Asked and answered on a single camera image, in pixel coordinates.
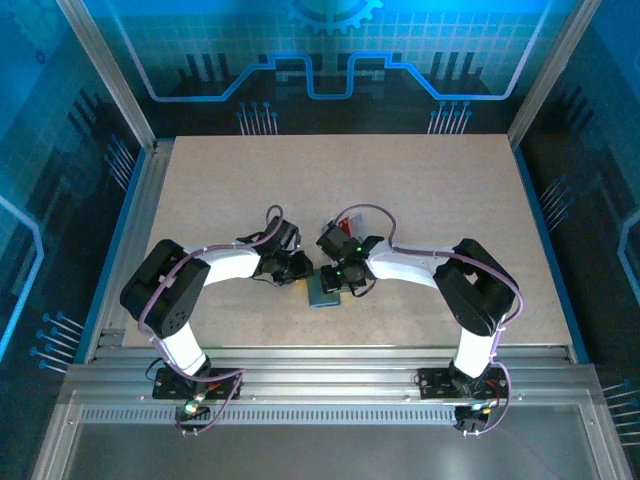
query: wooden tabletop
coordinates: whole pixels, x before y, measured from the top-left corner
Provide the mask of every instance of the wooden tabletop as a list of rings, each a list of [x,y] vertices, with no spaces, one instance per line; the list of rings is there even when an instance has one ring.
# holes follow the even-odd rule
[[[361,202],[389,209],[395,240],[429,247],[479,241],[520,284],[526,308],[506,344],[571,343],[549,266],[504,135],[178,137],[149,249],[228,243],[263,230],[269,205],[300,228],[314,265],[321,227]],[[368,233],[389,221],[363,211]],[[380,281],[365,298],[309,308],[306,283],[273,288],[247,279],[203,290],[191,317],[203,347],[216,345],[453,346],[460,327],[438,291]],[[134,322],[127,346],[146,346]]]

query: black mounting plate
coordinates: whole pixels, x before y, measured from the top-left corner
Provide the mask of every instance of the black mounting plate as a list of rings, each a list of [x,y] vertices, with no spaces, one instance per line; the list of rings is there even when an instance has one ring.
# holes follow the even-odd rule
[[[501,368],[490,368],[486,374],[487,380],[496,380],[500,398],[506,398],[507,386],[500,386],[500,380],[505,380]],[[451,384],[451,373],[448,368],[421,368],[415,376],[415,383],[420,389],[420,399],[430,400],[434,398],[468,398],[462,395]],[[473,395],[476,400],[489,400],[496,398],[496,392],[486,383],[483,388]]]
[[[237,368],[212,368],[209,371],[209,376],[214,377],[216,375],[222,375],[223,373],[232,372]],[[233,388],[233,382],[237,377],[227,378],[221,380],[220,386],[214,390],[207,392],[206,400],[226,400]],[[238,387],[233,394],[233,400],[240,397],[240,389],[242,385]],[[178,375],[170,368],[159,368],[156,373],[156,380],[153,387],[152,397],[155,400],[191,400],[195,395],[195,391],[188,385],[183,377]]]

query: glass panel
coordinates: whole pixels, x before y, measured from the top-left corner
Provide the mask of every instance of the glass panel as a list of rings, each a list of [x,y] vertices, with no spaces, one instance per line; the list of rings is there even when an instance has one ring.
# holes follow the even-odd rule
[[[629,378],[636,389],[639,23],[639,3],[602,1],[521,145],[589,356],[604,386]],[[615,393],[633,392],[619,388]],[[637,410],[631,398],[618,399],[627,404],[618,413]],[[620,432],[637,431],[637,414],[617,419],[628,424]],[[638,447],[627,451],[637,467]]]
[[[204,436],[184,441],[171,425],[85,425],[66,478],[600,478],[580,413],[561,407],[513,408],[483,440],[424,425],[220,426],[203,435],[215,448]]]
[[[0,31],[0,477],[24,479],[139,146],[55,2],[1,2]]]
[[[506,132],[575,0],[90,0],[157,136]]]

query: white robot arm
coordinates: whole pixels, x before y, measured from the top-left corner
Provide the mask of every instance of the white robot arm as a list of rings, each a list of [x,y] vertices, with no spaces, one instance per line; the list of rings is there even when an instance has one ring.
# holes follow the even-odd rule
[[[187,253],[194,250],[185,249]],[[210,267],[203,287],[231,278],[251,278],[260,259],[260,254],[253,249],[228,248],[207,252],[199,257]],[[188,321],[174,334],[161,338],[160,344],[170,361],[188,375],[195,375],[207,361]]]
[[[406,250],[418,247],[396,245]],[[438,251],[453,253],[452,247],[438,248]],[[419,283],[438,290],[433,276],[436,268],[448,261],[445,257],[416,256],[399,253],[386,242],[378,243],[369,253],[366,264],[378,280],[404,280]],[[453,365],[471,378],[478,378],[485,371],[490,360],[491,348],[496,332],[489,336],[476,335],[464,327],[460,330],[458,349],[453,358]]]
[[[493,271],[512,282],[480,244],[464,239],[455,247],[439,249],[392,246],[383,237],[369,236],[362,241],[353,238],[331,222],[317,245],[335,262],[320,269],[320,283],[325,293],[350,290],[354,296],[361,297],[377,280],[386,279],[439,290],[462,327],[450,368],[452,383],[465,396],[473,396],[484,383],[498,325],[515,298],[509,285],[489,273]],[[357,294],[356,290],[365,287],[367,281],[374,283],[363,294]]]
[[[142,324],[141,331],[163,353],[178,372],[189,377],[208,376],[210,362],[193,331],[189,317],[202,288],[231,278],[252,278],[270,274],[278,285],[291,283],[313,274],[313,265],[300,246],[298,228],[274,217],[265,232],[239,238],[230,246],[215,246],[193,258],[186,258],[201,249],[183,248],[171,240],[162,240],[149,253],[122,290],[120,303]],[[165,276],[179,262],[185,262],[170,284],[157,295],[158,287],[166,283]]]

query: slotted metal plate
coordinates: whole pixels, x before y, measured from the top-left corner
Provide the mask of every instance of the slotted metal plate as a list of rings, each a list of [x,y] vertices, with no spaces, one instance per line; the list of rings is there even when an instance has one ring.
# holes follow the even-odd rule
[[[87,405],[82,423],[172,424],[175,405]],[[207,423],[211,412],[193,424]],[[222,415],[226,425],[453,425],[453,406],[441,405],[232,405]]]

